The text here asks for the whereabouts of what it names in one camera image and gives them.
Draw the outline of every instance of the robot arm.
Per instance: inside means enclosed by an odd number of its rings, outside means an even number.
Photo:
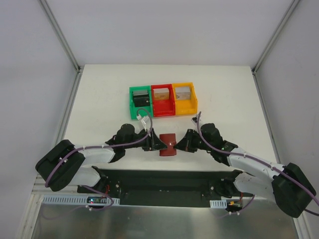
[[[192,118],[192,121],[197,125],[197,116]],[[312,198],[299,186],[279,172],[274,171],[273,167],[290,175],[290,177],[308,188],[312,194],[316,195],[316,191],[297,165],[290,163],[284,166],[253,156],[259,160],[257,162],[246,157],[246,155],[252,155],[244,149],[223,140],[219,130],[213,123],[202,124],[199,122],[199,128],[205,141],[217,150],[212,150],[202,140],[199,133],[192,129],[187,130],[186,135],[176,144],[175,148],[187,152],[196,152],[198,149],[206,150],[217,162],[243,170],[234,170],[233,177],[221,181],[218,187],[215,187],[215,191],[219,195],[231,197],[236,190],[258,195],[276,202],[282,211],[291,217],[297,218]]]
[[[200,134],[196,130],[188,129],[184,138],[175,145],[176,149],[192,153],[199,149],[205,150],[217,162],[242,170],[229,172],[227,174],[228,176],[221,177],[220,179],[208,177],[205,179],[205,182],[201,181],[202,179],[196,179],[195,185],[197,185],[197,183],[200,184],[197,187],[189,185],[188,183],[185,185],[184,179],[176,179],[175,190],[186,190],[187,192],[193,192],[195,190],[200,193],[201,197],[195,197],[195,199],[199,200],[198,205],[201,207],[207,205],[208,201],[215,196],[231,198],[234,195],[238,195],[239,192],[243,192],[258,195],[276,202],[283,212],[291,217],[297,218],[312,198],[303,189],[280,174],[280,172],[297,180],[310,190],[312,194],[316,195],[316,191],[297,165],[290,163],[287,166],[283,166],[254,156],[253,158],[258,161],[256,162],[252,159],[251,154],[246,153],[245,150],[236,144],[223,140],[219,130],[213,123],[201,124],[197,121],[197,117],[194,117],[192,121],[196,123],[196,125],[199,124]],[[87,185],[93,187],[96,191],[103,192],[111,180],[108,179],[105,170],[100,170],[95,165],[101,162],[116,162],[125,155],[126,149],[133,147],[141,147],[144,151],[167,148],[156,136],[152,127],[149,133],[146,131],[145,123],[140,133],[135,133],[135,129],[131,124],[124,124],[118,130],[117,134],[108,140],[106,144],[87,147],[81,153],[75,149],[70,141],[63,140],[47,153],[37,163],[35,168],[42,178],[49,182],[48,186],[52,191],[59,191],[67,185]],[[118,184],[110,185],[110,187],[112,190],[114,189],[117,194],[120,194],[120,179],[117,180]],[[146,177],[143,183],[150,180],[152,180],[152,177]],[[151,187],[167,187],[166,183],[160,182],[158,184],[158,182],[158,180],[152,182]],[[141,185],[139,185],[139,187],[143,190],[148,188]],[[79,193],[81,193],[82,190],[81,186],[78,187]]]

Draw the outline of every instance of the purple cable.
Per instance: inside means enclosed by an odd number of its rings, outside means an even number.
[[[243,210],[245,210],[252,202],[253,200],[255,199],[255,195],[250,199],[250,201],[241,209],[239,210],[238,212],[233,212],[233,213],[227,213],[225,215],[222,215],[222,216],[215,216],[216,218],[218,219],[221,219],[221,218],[224,218],[226,216],[230,216],[230,215],[238,215],[237,213],[241,213]]]
[[[290,177],[289,175],[287,175],[286,173],[282,172],[281,170],[279,170],[278,168],[276,167],[271,167],[271,165],[269,163],[266,163],[262,160],[260,160],[259,158],[256,158],[254,156],[251,156],[251,155],[244,155],[242,153],[232,153],[232,152],[227,152],[227,151],[223,151],[223,150],[220,150],[218,148],[215,148],[214,146],[210,145],[206,140],[205,138],[203,137],[201,131],[200,131],[200,127],[199,127],[199,119],[200,119],[200,115],[201,115],[201,112],[198,113],[198,116],[197,116],[197,131],[199,133],[199,136],[201,137],[201,139],[207,144],[208,147],[212,148],[213,150],[217,151],[217,152],[220,152],[220,153],[224,153],[224,154],[228,154],[228,155],[237,155],[237,156],[242,156],[242,157],[246,157],[246,158],[250,158],[254,161],[257,161],[269,168],[272,168],[274,171],[276,171],[277,173],[283,175],[284,177],[286,177],[287,179],[289,179],[290,181],[292,181],[293,183],[295,183],[297,186],[299,186],[300,188],[302,188],[314,201],[315,203],[319,206],[319,200],[314,196],[314,194],[312,194],[311,191],[309,191],[304,185],[302,185],[300,182],[298,182],[297,180],[293,179],[292,177]],[[312,212],[310,210],[305,210],[306,212],[308,213],[311,213],[313,215],[318,215],[317,213],[315,212]]]
[[[42,207],[42,208],[40,209],[40,214],[41,214],[41,216],[42,216],[44,219],[46,219],[46,220],[55,220],[55,219],[59,219],[59,218],[65,217],[65,216],[69,215],[71,212],[73,212],[73,211],[75,211],[75,210],[78,210],[78,209],[80,209],[80,208],[89,207],[92,211],[102,211],[102,210],[105,210],[105,209],[111,207],[111,206],[114,204],[113,198],[111,198],[111,197],[110,197],[109,195],[107,195],[106,193],[99,192],[99,191],[97,191],[97,190],[95,190],[95,189],[93,189],[93,188],[91,188],[91,187],[89,187],[89,186],[86,186],[86,185],[82,185],[82,187],[84,187],[84,188],[86,188],[86,189],[89,189],[89,190],[91,190],[91,191],[94,192],[94,193],[101,194],[101,195],[103,195],[104,197],[110,199],[110,201],[111,201],[110,205],[107,205],[107,206],[102,207],[102,208],[92,208],[92,207],[90,207],[89,205],[86,205],[86,206],[81,205],[81,206],[78,206],[78,207],[76,207],[76,208],[71,209],[70,211],[68,211],[67,213],[65,213],[65,214],[63,214],[63,215],[60,215],[60,216],[57,216],[57,217],[54,217],[54,218],[48,218],[47,216],[45,216],[45,215],[43,214],[43,207]]]
[[[54,169],[52,170],[52,172],[49,174],[48,178],[47,178],[46,181],[45,181],[44,186],[45,186],[46,188],[49,187],[49,182],[50,182],[52,176],[53,176],[53,175],[55,174],[55,172],[57,171],[57,169],[62,165],[62,163],[63,163],[68,157],[70,157],[70,156],[71,156],[73,153],[75,153],[75,152],[81,151],[81,150],[83,150],[83,149],[114,148],[114,147],[128,146],[128,145],[132,145],[132,144],[136,144],[136,143],[142,142],[144,139],[146,139],[146,138],[149,136],[149,134],[151,133],[151,131],[152,131],[153,121],[152,121],[152,117],[151,117],[150,113],[149,113],[147,110],[145,110],[144,108],[138,109],[137,115],[139,115],[139,111],[141,111],[141,110],[143,110],[143,111],[146,112],[146,114],[149,116],[150,122],[151,122],[150,130],[148,131],[148,133],[147,133],[143,138],[141,138],[141,139],[139,139],[139,140],[136,140],[135,142],[131,142],[131,143],[122,143],[122,144],[115,144],[115,145],[105,145],[105,146],[103,146],[103,147],[102,147],[101,145],[99,145],[99,146],[88,146],[88,147],[85,147],[85,148],[83,148],[83,147],[76,148],[76,149],[72,150],[71,152],[69,152],[66,156],[64,156],[64,157],[62,158],[62,160],[60,160],[60,162],[55,166],[55,168],[54,168]]]

